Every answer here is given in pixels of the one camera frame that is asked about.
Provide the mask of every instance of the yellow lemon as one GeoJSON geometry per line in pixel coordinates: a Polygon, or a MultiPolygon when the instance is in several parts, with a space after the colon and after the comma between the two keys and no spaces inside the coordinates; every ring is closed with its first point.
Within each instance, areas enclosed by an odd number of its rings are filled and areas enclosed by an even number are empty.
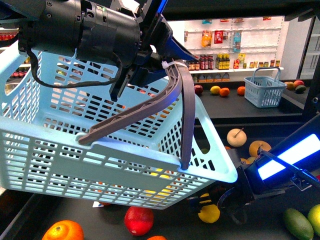
{"type": "Polygon", "coordinates": [[[320,204],[313,206],[308,213],[308,220],[314,232],[320,236],[320,204]]]}
{"type": "Polygon", "coordinates": [[[219,94],[220,93],[220,89],[221,88],[219,86],[213,86],[213,87],[210,88],[210,92],[212,94],[219,94]]]}
{"type": "Polygon", "coordinates": [[[198,213],[199,218],[207,223],[207,224],[213,224],[220,218],[220,210],[218,209],[217,205],[211,204],[207,206],[203,206],[201,208],[200,213],[198,213]]]}

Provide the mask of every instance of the green fruit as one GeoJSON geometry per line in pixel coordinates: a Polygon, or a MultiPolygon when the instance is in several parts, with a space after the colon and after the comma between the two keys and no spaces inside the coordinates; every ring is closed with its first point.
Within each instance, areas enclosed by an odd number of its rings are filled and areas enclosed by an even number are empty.
{"type": "Polygon", "coordinates": [[[209,152],[209,150],[206,149],[206,148],[202,148],[202,149],[201,149],[201,152],[202,152],[203,154],[207,154],[207,153],[209,152]]]}
{"type": "Polygon", "coordinates": [[[304,85],[299,85],[299,86],[297,86],[296,88],[295,88],[295,93],[296,94],[302,94],[305,90],[306,90],[307,88],[306,88],[306,86],[304,86],[304,85]]]}
{"type": "Polygon", "coordinates": [[[320,204],[313,206],[308,213],[308,220],[314,232],[320,236],[320,204]]]}
{"type": "Polygon", "coordinates": [[[312,240],[314,230],[308,219],[298,210],[288,208],[283,214],[285,227],[299,240],[312,240]]]}

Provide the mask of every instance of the gray basket handle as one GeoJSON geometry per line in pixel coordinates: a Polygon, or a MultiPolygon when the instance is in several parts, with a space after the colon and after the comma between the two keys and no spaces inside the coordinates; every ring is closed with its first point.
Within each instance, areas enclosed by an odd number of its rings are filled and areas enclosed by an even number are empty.
{"type": "Polygon", "coordinates": [[[277,72],[276,75],[275,75],[274,82],[279,83],[281,70],[280,70],[280,67],[278,67],[278,66],[258,67],[258,68],[253,72],[253,75],[252,75],[252,78],[251,78],[251,82],[253,81],[253,79],[255,79],[255,74],[256,74],[256,72],[257,72],[258,70],[262,70],[262,69],[277,69],[278,72],[277,72]]]}

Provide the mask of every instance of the shopping basket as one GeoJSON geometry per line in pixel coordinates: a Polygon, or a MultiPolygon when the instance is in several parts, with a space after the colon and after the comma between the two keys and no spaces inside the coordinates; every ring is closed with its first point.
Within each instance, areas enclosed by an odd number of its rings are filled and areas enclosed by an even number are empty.
{"type": "Polygon", "coordinates": [[[280,81],[280,68],[268,67],[267,69],[277,69],[278,72],[275,78],[269,76],[256,76],[259,70],[266,68],[259,67],[254,72],[252,77],[245,77],[245,94],[244,97],[258,108],[277,107],[286,84],[280,81]]]}
{"type": "MultiPolygon", "coordinates": [[[[117,68],[46,52],[37,53],[39,78],[49,84],[105,81],[117,68]]],[[[109,86],[48,88],[30,71],[10,93],[5,84],[26,57],[15,43],[0,54],[0,185],[6,189],[165,209],[215,181],[234,182],[237,171],[200,99],[199,119],[210,144],[203,154],[192,140],[190,166],[181,169],[181,95],[163,111],[88,145],[89,128],[164,89],[159,79],[128,85],[113,102],[109,86]]]]}

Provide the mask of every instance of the led light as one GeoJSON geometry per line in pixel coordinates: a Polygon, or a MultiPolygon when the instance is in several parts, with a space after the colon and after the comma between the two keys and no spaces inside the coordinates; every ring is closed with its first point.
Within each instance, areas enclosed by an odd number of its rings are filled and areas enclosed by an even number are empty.
{"type": "MultiPolygon", "coordinates": [[[[278,158],[287,162],[288,164],[295,164],[300,160],[314,154],[320,150],[320,140],[315,134],[311,134],[296,145],[289,148],[287,151],[281,153],[278,158]]],[[[281,170],[285,169],[283,165],[271,160],[258,169],[258,173],[262,180],[265,180],[281,170]]]]}

